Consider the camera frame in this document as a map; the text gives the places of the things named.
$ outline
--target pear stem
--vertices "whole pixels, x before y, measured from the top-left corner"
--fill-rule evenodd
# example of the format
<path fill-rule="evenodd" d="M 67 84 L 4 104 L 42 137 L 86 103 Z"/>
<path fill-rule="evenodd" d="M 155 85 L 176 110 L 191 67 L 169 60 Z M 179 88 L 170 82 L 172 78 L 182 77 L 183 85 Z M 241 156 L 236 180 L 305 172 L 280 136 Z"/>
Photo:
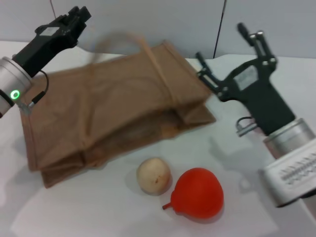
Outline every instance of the pear stem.
<path fill-rule="evenodd" d="M 169 208 L 169 207 L 171 207 L 171 203 L 168 203 L 168 204 L 162 206 L 162 209 L 163 209 L 163 210 L 166 210 L 166 209 Z"/>

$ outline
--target silver cylindrical joint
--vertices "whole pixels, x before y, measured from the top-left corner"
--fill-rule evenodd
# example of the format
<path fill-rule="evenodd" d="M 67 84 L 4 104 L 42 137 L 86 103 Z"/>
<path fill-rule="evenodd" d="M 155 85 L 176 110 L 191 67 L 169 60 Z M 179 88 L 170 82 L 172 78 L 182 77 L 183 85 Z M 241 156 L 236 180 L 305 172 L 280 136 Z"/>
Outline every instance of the silver cylindrical joint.
<path fill-rule="evenodd" d="M 2 116 L 11 108 L 8 98 L 17 103 L 30 87 L 31 77 L 23 68 L 7 57 L 0 59 L 0 90 L 1 93 L 4 92 L 7 95 L 7 97 L 5 95 L 4 97 L 0 96 L 0 113 Z"/>
<path fill-rule="evenodd" d="M 278 159 L 283 155 L 305 145 L 315 138 L 315 134 L 300 118 L 270 134 L 264 143 L 272 156 Z"/>

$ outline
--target red toy pear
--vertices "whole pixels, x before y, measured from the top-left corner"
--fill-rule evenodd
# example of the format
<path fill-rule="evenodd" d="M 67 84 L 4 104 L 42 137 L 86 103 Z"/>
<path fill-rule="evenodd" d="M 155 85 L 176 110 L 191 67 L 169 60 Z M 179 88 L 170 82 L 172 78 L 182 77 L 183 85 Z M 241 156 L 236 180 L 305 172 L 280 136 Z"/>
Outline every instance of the red toy pear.
<path fill-rule="evenodd" d="M 182 174 L 171 194 L 171 202 L 163 210 L 172 207 L 199 219 L 215 216 L 224 205 L 224 192 L 215 175 L 204 168 L 193 168 Z"/>

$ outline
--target beige round fruit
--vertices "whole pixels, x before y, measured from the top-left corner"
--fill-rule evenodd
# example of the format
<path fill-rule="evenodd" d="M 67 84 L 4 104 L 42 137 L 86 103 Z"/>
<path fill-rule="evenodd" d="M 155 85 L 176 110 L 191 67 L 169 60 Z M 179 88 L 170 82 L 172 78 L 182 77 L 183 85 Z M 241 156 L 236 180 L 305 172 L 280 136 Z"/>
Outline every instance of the beige round fruit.
<path fill-rule="evenodd" d="M 145 160 L 137 169 L 139 186 L 150 194 L 159 194 L 164 191 L 171 177 L 170 168 L 160 158 Z"/>

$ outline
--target green indicator light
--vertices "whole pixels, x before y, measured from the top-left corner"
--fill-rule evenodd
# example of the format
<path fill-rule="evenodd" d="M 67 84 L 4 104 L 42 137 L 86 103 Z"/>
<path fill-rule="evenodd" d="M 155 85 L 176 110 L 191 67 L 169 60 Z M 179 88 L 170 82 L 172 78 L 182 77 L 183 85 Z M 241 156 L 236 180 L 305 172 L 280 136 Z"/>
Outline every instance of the green indicator light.
<path fill-rule="evenodd" d="M 16 100 L 20 96 L 20 92 L 18 90 L 14 90 L 10 94 L 12 100 Z"/>

